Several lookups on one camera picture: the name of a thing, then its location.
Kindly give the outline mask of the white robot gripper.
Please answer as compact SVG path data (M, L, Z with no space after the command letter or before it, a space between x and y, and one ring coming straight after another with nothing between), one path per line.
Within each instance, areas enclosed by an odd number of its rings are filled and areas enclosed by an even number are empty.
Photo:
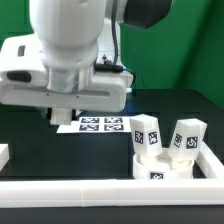
M0 49L0 103L53 109L119 112L133 76L119 68L97 71L49 67L34 35L8 38Z

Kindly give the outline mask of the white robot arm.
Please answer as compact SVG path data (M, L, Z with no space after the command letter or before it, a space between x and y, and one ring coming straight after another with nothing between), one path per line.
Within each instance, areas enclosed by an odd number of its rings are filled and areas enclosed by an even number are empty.
M132 76L97 65L106 24L147 29L173 0L29 0L33 32L0 49L0 103L119 112Z

